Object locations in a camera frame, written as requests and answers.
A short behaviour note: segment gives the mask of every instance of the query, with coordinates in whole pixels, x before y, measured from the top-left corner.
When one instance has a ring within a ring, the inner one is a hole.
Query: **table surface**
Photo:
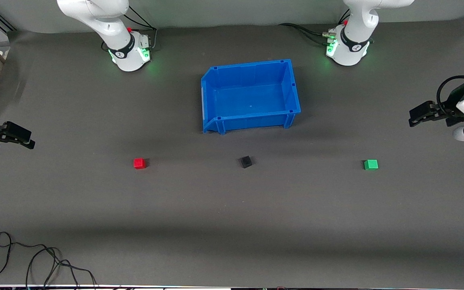
[[[165,29],[125,73],[95,33],[11,35],[0,122],[37,145],[1,146],[0,231],[60,248],[101,284],[464,289],[464,143],[444,122],[407,122],[464,74],[464,19],[373,37],[342,67],[289,27]],[[202,134],[209,67],[287,58],[293,127]],[[24,283],[35,251],[15,247],[0,284]],[[49,267],[40,257],[32,282]]]

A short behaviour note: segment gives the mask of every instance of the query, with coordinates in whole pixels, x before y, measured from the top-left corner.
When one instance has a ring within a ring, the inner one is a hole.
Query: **blue bin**
[[[203,133],[289,128],[300,102],[291,60],[214,66],[201,78]]]

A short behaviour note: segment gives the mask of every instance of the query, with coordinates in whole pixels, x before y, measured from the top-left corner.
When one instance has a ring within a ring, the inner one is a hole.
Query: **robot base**
[[[343,27],[345,26],[341,24],[336,28],[329,29],[328,32],[340,35],[341,29],[343,29]],[[369,45],[370,42],[368,42],[368,44],[358,52],[352,52],[348,46],[341,41],[340,38],[337,38],[328,46],[326,55],[342,66],[353,66],[366,55],[366,51]]]
[[[151,51],[149,49],[149,38],[136,31],[130,33],[135,38],[134,48],[125,58],[118,58],[112,55],[112,61],[125,72],[132,72],[140,69],[144,64],[151,60]]]

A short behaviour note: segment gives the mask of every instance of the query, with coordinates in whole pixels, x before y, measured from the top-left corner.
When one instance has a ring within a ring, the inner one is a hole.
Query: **cable connector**
[[[332,32],[322,32],[322,36],[325,38],[336,39],[336,34]]]

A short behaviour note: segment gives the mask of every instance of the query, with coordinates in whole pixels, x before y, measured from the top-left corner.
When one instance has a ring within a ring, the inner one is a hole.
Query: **green cube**
[[[368,159],[365,161],[365,170],[377,170],[379,169],[379,164],[375,159]]]

